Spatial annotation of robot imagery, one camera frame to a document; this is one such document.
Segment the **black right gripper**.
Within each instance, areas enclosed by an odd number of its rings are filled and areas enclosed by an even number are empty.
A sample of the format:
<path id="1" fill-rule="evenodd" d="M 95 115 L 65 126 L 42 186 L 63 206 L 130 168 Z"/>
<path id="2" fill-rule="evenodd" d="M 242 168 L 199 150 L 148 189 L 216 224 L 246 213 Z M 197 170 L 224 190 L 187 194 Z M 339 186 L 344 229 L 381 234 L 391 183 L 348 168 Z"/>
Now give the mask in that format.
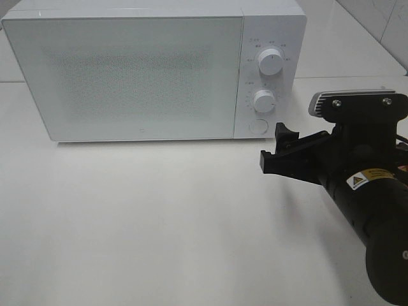
<path id="1" fill-rule="evenodd" d="M 352 191 L 398 175 L 396 124 L 336 124 L 331 133 L 320 131 L 300 138 L 283 122 L 276 123 L 276 150 L 262 150 L 259 165 L 264 174 L 298 175 L 334 194 L 343 186 Z"/>

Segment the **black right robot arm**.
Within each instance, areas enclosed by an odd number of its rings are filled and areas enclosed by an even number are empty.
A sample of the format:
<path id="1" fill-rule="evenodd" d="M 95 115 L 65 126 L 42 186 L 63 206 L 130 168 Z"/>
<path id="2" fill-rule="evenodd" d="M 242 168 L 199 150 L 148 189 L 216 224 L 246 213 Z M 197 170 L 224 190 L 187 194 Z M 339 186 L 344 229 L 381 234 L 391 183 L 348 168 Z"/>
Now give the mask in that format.
<path id="1" fill-rule="evenodd" d="M 407 150 L 396 124 L 337 124 L 306 137 L 283 123 L 275 152 L 262 151 L 265 174 L 322 186 L 364 244 L 377 294 L 407 304 Z"/>

